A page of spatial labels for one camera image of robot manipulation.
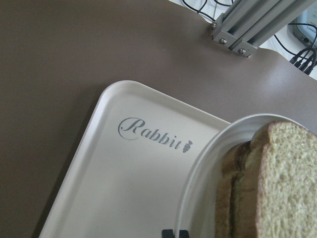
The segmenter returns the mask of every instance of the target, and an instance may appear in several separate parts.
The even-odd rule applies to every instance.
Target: white tray
[[[40,237],[161,238],[193,162],[228,125],[141,83],[109,86]]]

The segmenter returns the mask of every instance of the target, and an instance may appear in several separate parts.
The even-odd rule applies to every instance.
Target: table surface
[[[229,122],[317,132],[317,82],[278,53],[248,58],[167,0],[0,3],[0,237],[37,237],[101,92],[135,80]]]

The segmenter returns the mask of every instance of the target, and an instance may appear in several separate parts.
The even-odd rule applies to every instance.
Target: white floor
[[[169,0],[171,2],[174,2],[178,5],[181,5],[183,7],[186,7],[182,0]],[[205,0],[186,0],[187,4],[195,9],[200,9],[201,6],[204,4]],[[230,4],[230,0],[221,0],[220,2],[225,4]],[[214,19],[217,19],[217,17],[227,10],[227,7],[221,6],[219,4],[215,4],[214,1],[209,0],[205,7],[203,8],[203,12],[210,15]],[[208,22],[211,22],[208,18],[204,17],[204,19]],[[293,35],[292,33],[292,27],[291,26],[284,26],[280,31],[276,33],[277,37],[280,39],[281,43],[291,52],[297,53],[298,51],[305,48],[305,46]],[[290,60],[293,55],[286,52],[280,44],[277,42],[277,40],[272,36],[269,38],[266,42],[264,42],[261,46],[261,48],[271,49],[278,53],[280,53],[283,57],[285,57],[287,60]],[[314,69],[310,77],[317,80],[317,69]]]

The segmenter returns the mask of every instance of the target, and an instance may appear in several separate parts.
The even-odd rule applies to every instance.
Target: bread slice
[[[222,183],[218,188],[216,238],[317,237],[317,137],[292,122],[271,122],[244,153],[244,169],[223,169],[232,183],[227,193],[219,192]],[[219,201],[229,213],[217,212]],[[224,230],[220,221],[228,222],[227,232],[218,232]]]

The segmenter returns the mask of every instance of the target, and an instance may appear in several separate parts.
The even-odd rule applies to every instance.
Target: white bowl
[[[235,121],[207,144],[193,164],[183,188],[176,218],[176,238],[179,238],[179,230],[187,230],[190,238],[214,238],[216,189],[222,178],[221,158],[231,147],[251,140],[259,128],[273,120],[293,121],[274,114],[251,115]]]

